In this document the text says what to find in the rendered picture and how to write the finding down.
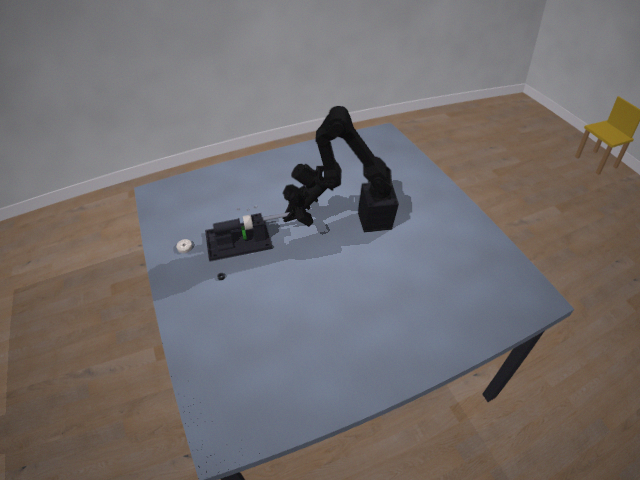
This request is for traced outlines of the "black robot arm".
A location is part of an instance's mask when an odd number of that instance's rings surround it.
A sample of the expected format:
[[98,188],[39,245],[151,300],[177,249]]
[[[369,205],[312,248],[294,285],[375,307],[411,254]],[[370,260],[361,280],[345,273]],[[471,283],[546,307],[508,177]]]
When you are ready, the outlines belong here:
[[[324,132],[326,134],[322,134]],[[387,167],[386,170],[386,163],[381,158],[373,155],[355,130],[349,112],[344,106],[331,108],[322,125],[316,131],[316,143],[323,166],[316,166],[316,170],[314,170],[307,164],[298,164],[292,171],[292,178],[308,187],[310,192],[317,197],[327,188],[333,191],[333,188],[340,186],[341,168],[334,158],[331,145],[331,140],[337,137],[343,138],[362,162],[363,175],[368,180],[368,183],[371,182],[369,192],[373,200],[377,202],[391,199],[391,169]],[[322,171],[324,171],[324,177],[322,177]],[[373,183],[374,185],[372,185]],[[306,192],[303,192],[303,189],[303,186],[297,188],[286,185],[283,191],[284,199],[300,205],[306,197]]]

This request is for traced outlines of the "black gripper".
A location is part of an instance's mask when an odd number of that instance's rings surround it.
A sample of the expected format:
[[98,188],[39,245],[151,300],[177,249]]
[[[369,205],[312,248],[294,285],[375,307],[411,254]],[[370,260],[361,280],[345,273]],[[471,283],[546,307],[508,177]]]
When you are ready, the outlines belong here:
[[[284,222],[288,222],[288,221],[292,221],[292,220],[297,219],[299,222],[301,222],[301,223],[303,223],[303,224],[305,224],[306,226],[309,227],[309,226],[311,226],[313,224],[313,219],[312,219],[311,214],[308,213],[306,211],[306,209],[310,210],[311,209],[310,205],[314,201],[318,202],[319,200],[318,200],[317,196],[315,196],[314,194],[312,194],[310,192],[308,187],[306,187],[306,186],[303,186],[303,187],[304,187],[304,189],[302,191],[306,192],[306,195],[305,195],[306,197],[304,198],[303,202],[300,205],[289,201],[289,205],[288,205],[285,213],[288,213],[288,212],[290,212],[290,213],[286,216],[286,218],[283,217],[283,219],[284,219],[283,221]],[[300,210],[300,209],[303,209],[303,210]]]

